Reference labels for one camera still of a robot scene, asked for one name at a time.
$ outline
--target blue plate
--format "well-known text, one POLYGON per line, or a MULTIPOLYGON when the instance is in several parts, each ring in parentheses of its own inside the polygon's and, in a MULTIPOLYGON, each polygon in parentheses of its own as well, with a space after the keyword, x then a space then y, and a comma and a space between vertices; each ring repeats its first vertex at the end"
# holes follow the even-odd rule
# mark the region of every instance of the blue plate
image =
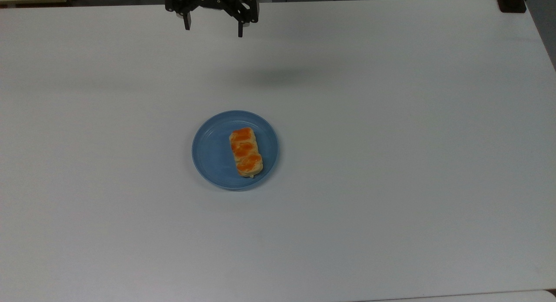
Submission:
POLYGON ((278 161, 278 138, 272 126, 251 112, 233 110, 207 120, 195 134, 191 147, 197 171, 209 182, 229 190, 249 189, 265 179, 278 161), (255 132, 262 171, 253 178, 238 174, 230 147, 232 131, 251 127, 255 132))

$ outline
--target orange glaze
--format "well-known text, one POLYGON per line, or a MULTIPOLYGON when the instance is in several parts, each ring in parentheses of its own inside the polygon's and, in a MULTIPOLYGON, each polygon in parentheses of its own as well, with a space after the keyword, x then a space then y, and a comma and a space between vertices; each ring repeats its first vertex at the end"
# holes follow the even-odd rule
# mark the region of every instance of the orange glaze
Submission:
POLYGON ((262 160, 261 155, 259 154, 252 154, 249 155, 246 159, 243 159, 241 163, 237 165, 238 169, 243 172, 247 172, 252 170, 255 165, 262 160))
POLYGON ((238 158, 247 156, 253 148, 252 143, 232 143, 232 151, 234 151, 234 155, 238 158))
POLYGON ((240 142, 240 141, 245 141, 245 140, 249 140, 251 138, 251 131, 249 130, 248 127, 239 129, 239 130, 234 130, 234 138, 232 138, 232 142, 240 142))

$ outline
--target baked pastry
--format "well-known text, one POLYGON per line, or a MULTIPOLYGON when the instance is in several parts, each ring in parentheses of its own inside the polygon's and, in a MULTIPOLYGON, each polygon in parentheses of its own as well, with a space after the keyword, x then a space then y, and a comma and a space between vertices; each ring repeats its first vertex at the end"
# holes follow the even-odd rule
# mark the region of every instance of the baked pastry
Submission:
POLYGON ((253 178, 262 171, 262 156, 258 153, 255 133, 250 127, 234 130, 230 135, 230 146, 239 175, 253 178))

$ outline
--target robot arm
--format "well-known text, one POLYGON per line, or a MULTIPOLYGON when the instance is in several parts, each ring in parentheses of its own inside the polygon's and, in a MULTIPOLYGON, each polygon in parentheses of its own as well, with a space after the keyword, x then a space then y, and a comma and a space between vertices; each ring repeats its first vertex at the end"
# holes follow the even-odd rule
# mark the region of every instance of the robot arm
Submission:
POLYGON ((243 36, 243 27, 258 22, 258 0, 164 0, 165 8, 183 17, 185 29, 191 29, 190 12, 197 7, 224 10, 238 21, 238 37, 243 36))

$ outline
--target black bracket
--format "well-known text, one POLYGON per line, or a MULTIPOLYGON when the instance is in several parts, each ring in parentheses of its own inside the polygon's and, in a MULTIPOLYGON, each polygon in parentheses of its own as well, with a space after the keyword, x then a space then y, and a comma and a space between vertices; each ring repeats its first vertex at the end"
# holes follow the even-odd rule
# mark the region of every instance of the black bracket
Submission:
POLYGON ((164 0, 169 12, 175 11, 183 17, 185 29, 191 29, 190 12, 197 7, 224 10, 238 21, 238 37, 243 36, 243 28, 258 22, 258 0, 164 0))
POLYGON ((527 7, 524 0, 497 0, 503 13, 525 13, 527 7))

